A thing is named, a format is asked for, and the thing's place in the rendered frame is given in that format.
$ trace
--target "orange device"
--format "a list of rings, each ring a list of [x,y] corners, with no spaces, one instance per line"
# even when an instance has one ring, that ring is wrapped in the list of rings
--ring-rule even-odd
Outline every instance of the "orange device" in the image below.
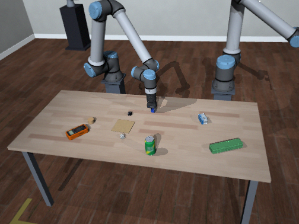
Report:
[[[78,127],[75,127],[74,129],[71,129],[70,131],[65,132],[65,133],[69,140],[73,140],[76,137],[79,137],[83,134],[88,133],[88,127],[85,124],[82,124]]]

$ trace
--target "brown wood floor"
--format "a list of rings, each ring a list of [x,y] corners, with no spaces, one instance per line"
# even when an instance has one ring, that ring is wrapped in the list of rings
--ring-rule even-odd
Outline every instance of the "brown wood floor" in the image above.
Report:
[[[160,63],[158,96],[213,99],[216,59],[225,42],[145,41]],[[67,40],[35,39],[0,61],[0,223],[27,198],[19,220],[38,224],[237,224],[248,181],[188,172],[35,154],[54,199],[47,207],[21,152],[7,146],[62,89],[106,92],[90,78],[90,55]],[[252,224],[299,224],[299,51],[288,43],[240,43],[234,101],[257,102],[271,184],[259,183]],[[131,77],[142,63],[129,41],[106,41],[127,73],[127,94],[144,93]]]

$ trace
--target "soda can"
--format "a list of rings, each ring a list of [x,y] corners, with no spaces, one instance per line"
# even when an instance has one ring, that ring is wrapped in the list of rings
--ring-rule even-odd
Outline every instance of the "soda can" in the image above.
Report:
[[[145,152],[147,155],[155,154],[155,139],[152,136],[145,138]]]

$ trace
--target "yellow floor marking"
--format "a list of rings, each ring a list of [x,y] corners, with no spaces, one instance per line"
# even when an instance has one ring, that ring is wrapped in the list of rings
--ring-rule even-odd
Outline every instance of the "yellow floor marking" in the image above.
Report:
[[[14,218],[9,224],[35,224],[32,222],[23,222],[22,220],[18,220],[22,216],[23,212],[25,212],[25,209],[27,208],[27,206],[31,201],[32,199],[27,199],[24,202],[24,204],[21,206],[21,208],[19,209],[19,211],[17,212],[17,214],[14,216]]]

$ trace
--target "metal table leg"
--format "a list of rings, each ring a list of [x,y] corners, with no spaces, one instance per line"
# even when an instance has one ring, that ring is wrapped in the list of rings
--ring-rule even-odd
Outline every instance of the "metal table leg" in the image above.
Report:
[[[22,152],[25,160],[30,168],[30,171],[34,177],[34,180],[36,181],[37,186],[39,187],[39,190],[44,198],[44,201],[46,202],[46,205],[48,207],[52,206],[54,201],[52,199],[52,196],[50,194],[50,191],[47,187],[46,182],[44,181],[43,174],[40,172],[39,166],[36,162],[36,159],[31,152]]]
[[[241,224],[249,224],[250,215],[252,212],[253,202],[255,201],[256,189],[258,181],[249,181],[247,193],[245,197],[245,203],[243,207]]]

